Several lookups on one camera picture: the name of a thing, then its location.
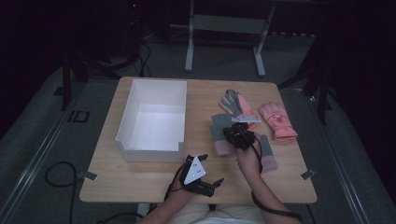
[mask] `person's right hand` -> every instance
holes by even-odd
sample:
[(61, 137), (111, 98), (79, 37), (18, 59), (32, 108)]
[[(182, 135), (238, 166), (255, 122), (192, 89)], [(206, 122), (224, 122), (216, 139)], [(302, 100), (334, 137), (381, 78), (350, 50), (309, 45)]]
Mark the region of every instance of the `person's right hand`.
[[(261, 136), (254, 133), (257, 139), (261, 139)], [(254, 141), (253, 146), (256, 148), (259, 155), (261, 155), (260, 144), (258, 140)], [(253, 151), (253, 147), (249, 147), (246, 150), (241, 148), (236, 149), (236, 160), (238, 162), (239, 169), (245, 178), (260, 175), (260, 162), (257, 158), (256, 153)]]

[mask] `white desk leg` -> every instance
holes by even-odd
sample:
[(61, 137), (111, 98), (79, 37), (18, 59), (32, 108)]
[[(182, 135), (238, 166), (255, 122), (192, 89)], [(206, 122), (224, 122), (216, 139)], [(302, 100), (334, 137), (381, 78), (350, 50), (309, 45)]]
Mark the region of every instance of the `white desk leg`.
[(137, 214), (145, 217), (148, 214), (148, 212), (149, 212), (149, 203), (139, 203), (137, 205)]
[(186, 72), (192, 71), (192, 60), (194, 58), (194, 1), (190, 1), (190, 26), (189, 26), (189, 46), (187, 48)]
[(267, 21), (262, 27), (262, 36), (260, 38), (260, 43), (257, 47), (253, 48), (254, 59), (256, 60), (257, 73), (259, 77), (265, 76), (264, 64), (262, 62), (262, 46), (264, 45), (265, 38), (268, 35), (268, 29), (270, 27), (271, 19), (274, 15), (274, 11), (275, 11), (275, 7), (271, 7)]

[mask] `dark background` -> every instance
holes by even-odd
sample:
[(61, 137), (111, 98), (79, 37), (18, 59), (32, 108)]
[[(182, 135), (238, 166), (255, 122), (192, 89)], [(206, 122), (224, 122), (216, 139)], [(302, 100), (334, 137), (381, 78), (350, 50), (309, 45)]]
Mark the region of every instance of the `dark background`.
[[(196, 1), (207, 14), (264, 17), (268, 2)], [(138, 49), (128, 31), (131, 21), (144, 22), (164, 39), (169, 24), (188, 24), (189, 1), (2, 1), (0, 3), (0, 104), (3, 136), (44, 80), (61, 66), (70, 49), (92, 59)], [(318, 35), (307, 67), (330, 65), (331, 84), (382, 179), (396, 201), (396, 3), (393, 1), (276, 2), (270, 31)]]

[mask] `white box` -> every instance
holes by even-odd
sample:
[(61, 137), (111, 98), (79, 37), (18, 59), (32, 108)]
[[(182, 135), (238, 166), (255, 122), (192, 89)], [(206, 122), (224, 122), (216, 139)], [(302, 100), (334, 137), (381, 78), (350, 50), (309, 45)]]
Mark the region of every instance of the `white box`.
[(127, 161), (184, 161), (187, 82), (134, 79), (116, 141)]

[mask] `white triangular marker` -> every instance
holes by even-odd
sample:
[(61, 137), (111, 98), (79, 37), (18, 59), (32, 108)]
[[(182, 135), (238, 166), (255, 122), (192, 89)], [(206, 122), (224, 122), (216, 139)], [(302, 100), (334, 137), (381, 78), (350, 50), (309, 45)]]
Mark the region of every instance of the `white triangular marker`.
[(192, 161), (190, 170), (187, 173), (186, 179), (184, 179), (184, 184), (188, 185), (192, 181), (199, 179), (204, 175), (206, 175), (206, 171), (205, 171), (204, 167), (202, 166), (198, 157), (194, 157), (194, 160)]

